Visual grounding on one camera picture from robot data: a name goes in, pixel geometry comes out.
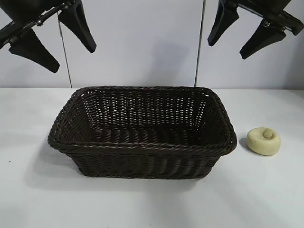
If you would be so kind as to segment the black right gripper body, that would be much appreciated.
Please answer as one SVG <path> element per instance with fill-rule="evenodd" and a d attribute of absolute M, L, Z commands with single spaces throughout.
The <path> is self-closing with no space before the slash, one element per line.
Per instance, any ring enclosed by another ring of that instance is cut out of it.
<path fill-rule="evenodd" d="M 228 7 L 241 7 L 268 22 L 276 22 L 297 36 L 304 24 L 293 15 L 284 11 L 290 0 L 223 0 Z"/>

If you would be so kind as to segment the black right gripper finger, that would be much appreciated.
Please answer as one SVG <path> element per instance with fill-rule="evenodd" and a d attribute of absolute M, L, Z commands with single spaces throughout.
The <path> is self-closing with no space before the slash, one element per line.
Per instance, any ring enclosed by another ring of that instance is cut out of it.
<path fill-rule="evenodd" d="M 234 0 L 219 0 L 215 21 L 208 37 L 209 46 L 214 46 L 223 33 L 239 19 L 238 5 Z"/>
<path fill-rule="evenodd" d="M 286 37 L 285 27 L 267 20 L 262 20 L 254 34 L 240 50 L 242 59 L 247 59 L 257 51 L 279 42 Z"/>

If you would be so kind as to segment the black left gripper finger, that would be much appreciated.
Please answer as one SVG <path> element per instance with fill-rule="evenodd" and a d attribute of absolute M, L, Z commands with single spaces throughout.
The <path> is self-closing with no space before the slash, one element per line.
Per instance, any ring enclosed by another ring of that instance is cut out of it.
<path fill-rule="evenodd" d="M 95 52 L 97 45 L 88 27 L 82 1 L 66 0 L 63 3 L 59 21 L 74 33 L 90 53 Z"/>
<path fill-rule="evenodd" d="M 58 71 L 60 64 L 44 47 L 32 29 L 12 38 L 9 43 L 10 53 L 29 59 L 52 73 Z"/>

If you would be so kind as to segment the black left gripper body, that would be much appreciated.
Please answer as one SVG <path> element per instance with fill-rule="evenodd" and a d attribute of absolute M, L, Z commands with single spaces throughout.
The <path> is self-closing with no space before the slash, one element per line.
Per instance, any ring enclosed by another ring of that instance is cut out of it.
<path fill-rule="evenodd" d="M 20 32 L 44 21 L 59 11 L 66 11 L 81 0 L 2 0 L 0 8 L 12 19 L 0 30 L 0 47 Z"/>

